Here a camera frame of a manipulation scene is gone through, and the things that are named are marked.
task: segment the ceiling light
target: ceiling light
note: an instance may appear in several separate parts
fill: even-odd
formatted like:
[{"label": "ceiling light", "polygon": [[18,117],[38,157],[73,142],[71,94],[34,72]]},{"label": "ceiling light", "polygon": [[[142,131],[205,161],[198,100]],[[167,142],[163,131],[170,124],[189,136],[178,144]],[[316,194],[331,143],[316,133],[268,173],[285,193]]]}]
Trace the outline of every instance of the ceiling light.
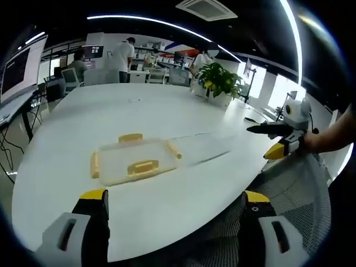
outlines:
[{"label": "ceiling light", "polygon": [[296,45],[296,54],[298,57],[298,85],[301,86],[301,79],[303,78],[303,59],[302,59],[302,54],[301,54],[301,42],[300,42],[298,26],[296,25],[296,21],[293,16],[293,12],[292,12],[287,0],[279,0],[279,1],[284,8],[284,11],[285,11],[285,13],[288,17],[289,23],[291,25],[291,29],[293,31],[294,41],[295,41],[295,45]]},{"label": "ceiling light", "polygon": [[25,42],[25,44],[28,45],[28,44],[31,43],[33,40],[37,39],[39,36],[44,35],[44,33],[45,33],[45,32],[41,32],[41,33],[39,33],[38,35],[33,36],[31,39],[27,40],[27,41]]},{"label": "ceiling light", "polygon": [[[160,21],[158,19],[153,19],[153,18],[145,18],[145,17],[139,17],[139,16],[129,16],[129,15],[101,15],[101,16],[92,16],[92,17],[87,17],[87,19],[99,19],[99,18],[132,18],[132,19],[140,19],[140,20],[143,20],[143,21],[151,21],[151,22],[157,22],[157,23],[161,23],[161,24],[165,24],[165,25],[168,25],[168,26],[171,26],[171,27],[174,27],[174,28],[177,28],[177,29],[181,29],[182,31],[185,31],[185,32],[188,32],[190,34],[193,34],[195,36],[198,36],[199,38],[202,38],[208,42],[212,42],[212,40],[206,38],[205,36],[203,35],[200,35],[196,32],[193,32],[189,29],[186,29],[184,27],[181,27],[181,26],[178,26],[178,25],[175,25],[175,24],[172,24],[172,23],[169,23],[169,22],[165,22],[165,21]],[[219,48],[223,51],[225,51],[226,53],[228,53],[231,57],[233,57],[234,59],[238,60],[239,62],[242,62],[241,59],[239,59],[238,57],[236,57],[234,54],[232,54],[230,51],[228,51],[226,48],[218,45]]]}]

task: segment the white shirt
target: white shirt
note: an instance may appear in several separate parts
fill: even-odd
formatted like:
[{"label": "white shirt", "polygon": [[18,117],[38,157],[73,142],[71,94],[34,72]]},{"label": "white shirt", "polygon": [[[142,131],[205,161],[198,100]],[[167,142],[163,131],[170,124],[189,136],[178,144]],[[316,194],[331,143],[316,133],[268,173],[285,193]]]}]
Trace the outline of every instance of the white shirt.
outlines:
[{"label": "white shirt", "polygon": [[193,62],[193,65],[197,70],[202,68],[205,64],[212,64],[214,60],[207,54],[198,54]]},{"label": "white shirt", "polygon": [[118,71],[128,72],[127,63],[128,58],[133,57],[135,54],[135,48],[129,44],[127,40],[119,43],[112,51],[113,64]]}]

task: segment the chair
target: chair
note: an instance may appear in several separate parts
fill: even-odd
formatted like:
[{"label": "chair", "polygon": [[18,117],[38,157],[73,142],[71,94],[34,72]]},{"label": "chair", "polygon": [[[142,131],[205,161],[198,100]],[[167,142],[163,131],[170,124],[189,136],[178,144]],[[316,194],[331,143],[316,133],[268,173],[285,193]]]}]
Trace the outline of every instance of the chair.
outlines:
[{"label": "chair", "polygon": [[74,68],[68,68],[62,71],[63,78],[66,82],[64,90],[64,96],[71,92],[74,88],[83,86],[84,82],[80,82],[77,77],[76,70]]},{"label": "chair", "polygon": [[178,68],[169,70],[169,84],[189,87],[189,72]]},{"label": "chair", "polygon": [[146,71],[149,71],[149,78],[147,79],[148,83],[165,83],[165,78],[167,75],[167,69],[165,68],[145,68]]}]

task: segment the computer monitor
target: computer monitor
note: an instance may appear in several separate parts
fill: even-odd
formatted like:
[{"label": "computer monitor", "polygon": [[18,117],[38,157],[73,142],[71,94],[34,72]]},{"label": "computer monitor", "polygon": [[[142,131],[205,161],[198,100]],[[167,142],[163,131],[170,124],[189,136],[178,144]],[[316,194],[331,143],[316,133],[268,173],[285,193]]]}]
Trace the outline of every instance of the computer monitor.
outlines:
[{"label": "computer monitor", "polygon": [[1,102],[37,84],[39,63],[46,40],[47,36],[25,47],[6,62],[1,84]]},{"label": "computer monitor", "polygon": [[93,45],[93,46],[82,46],[84,50],[84,57],[91,58],[101,58],[104,46]]}]

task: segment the window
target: window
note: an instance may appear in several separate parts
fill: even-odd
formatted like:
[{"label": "window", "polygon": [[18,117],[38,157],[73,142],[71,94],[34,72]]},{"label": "window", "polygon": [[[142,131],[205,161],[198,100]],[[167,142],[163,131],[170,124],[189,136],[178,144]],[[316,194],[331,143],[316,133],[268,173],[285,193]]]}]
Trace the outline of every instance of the window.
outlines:
[{"label": "window", "polygon": [[291,81],[290,79],[282,75],[278,75],[271,98],[268,102],[268,106],[273,109],[282,107],[287,97],[287,93],[290,93],[291,91],[297,91],[295,98],[296,100],[301,101],[305,97],[306,91],[304,88]]},{"label": "window", "polygon": [[[247,78],[244,75],[245,66],[246,66],[246,63],[239,64],[238,75],[243,78],[243,80],[244,80],[243,84],[249,85],[249,84],[251,84],[253,73],[251,72],[250,76]],[[265,79],[266,69],[258,67],[256,65],[252,65],[252,69],[256,69],[257,72],[255,74],[254,82],[252,83],[252,86],[251,86],[250,96],[258,98],[260,96],[260,92],[262,89],[263,80]]]}]

